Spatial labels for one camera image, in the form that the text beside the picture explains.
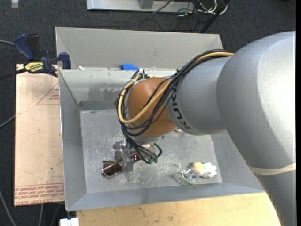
yellow clamp label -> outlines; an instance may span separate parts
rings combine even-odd
[[[42,70],[43,63],[42,62],[30,62],[27,65],[25,65],[25,69],[33,73],[38,70]]]

blue object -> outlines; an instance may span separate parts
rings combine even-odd
[[[138,67],[135,67],[132,64],[123,64],[121,67],[122,70],[139,70]]]
[[[25,33],[17,37],[14,41],[14,44],[19,53],[23,54],[27,58],[27,61],[31,61],[34,59],[34,55],[27,44]]]
[[[69,55],[66,52],[60,53],[58,57],[63,63],[63,69],[71,69],[71,61],[69,59]]]
[[[49,74],[56,77],[56,73],[55,73],[56,69],[48,63],[47,59],[45,57],[42,57],[41,61],[43,62],[45,67],[42,73]]]

blue clamp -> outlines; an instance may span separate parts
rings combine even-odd
[[[63,69],[71,69],[71,61],[66,52],[60,53],[58,57],[62,61]]]
[[[132,65],[132,64],[123,64],[123,65],[121,66],[121,69],[122,69],[122,70],[139,70],[138,67],[135,67],[135,66]]]

power cord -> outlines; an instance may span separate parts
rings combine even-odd
[[[9,212],[9,210],[8,210],[8,207],[7,207],[7,205],[6,205],[5,201],[4,201],[4,198],[3,198],[3,195],[2,195],[1,189],[0,189],[0,198],[1,198],[2,204],[3,204],[3,206],[4,206],[4,209],[5,209],[5,211],[6,211],[7,215],[8,215],[8,217],[9,217],[11,223],[13,224],[13,226],[16,226],[16,223],[15,223],[15,221],[13,220],[13,217],[11,216],[11,214],[10,214],[10,212]]]
[[[0,40],[0,43],[5,43],[5,44],[9,44],[9,45],[15,46],[14,43],[8,42],[8,41],[4,41],[4,40]]]

yellow cable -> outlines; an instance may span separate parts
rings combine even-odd
[[[197,61],[200,61],[204,58],[208,58],[208,57],[213,57],[213,56],[226,56],[226,57],[229,57],[229,56],[232,56],[234,55],[233,53],[228,53],[228,52],[213,52],[213,53],[210,53],[210,54],[207,54],[207,55],[204,55],[204,56],[201,56],[200,58],[198,58],[195,62]],[[131,123],[134,123],[135,121],[137,121],[138,119],[140,119],[144,114],[145,112],[150,108],[150,106],[165,92],[165,90],[167,89],[168,85],[170,84],[170,82],[168,82],[162,90],[159,91],[158,94],[156,94],[151,100],[150,102],[132,119],[130,120],[125,120],[123,117],[122,117],[122,113],[121,113],[121,105],[122,105],[122,101],[124,100],[124,94],[126,92],[126,89],[131,87],[135,81],[137,81],[139,75],[137,75],[133,81],[129,82],[125,87],[124,89],[122,90],[121,94],[120,94],[120,98],[119,98],[119,102],[118,102],[118,117],[120,119],[120,121],[123,123],[123,124],[131,124]]]

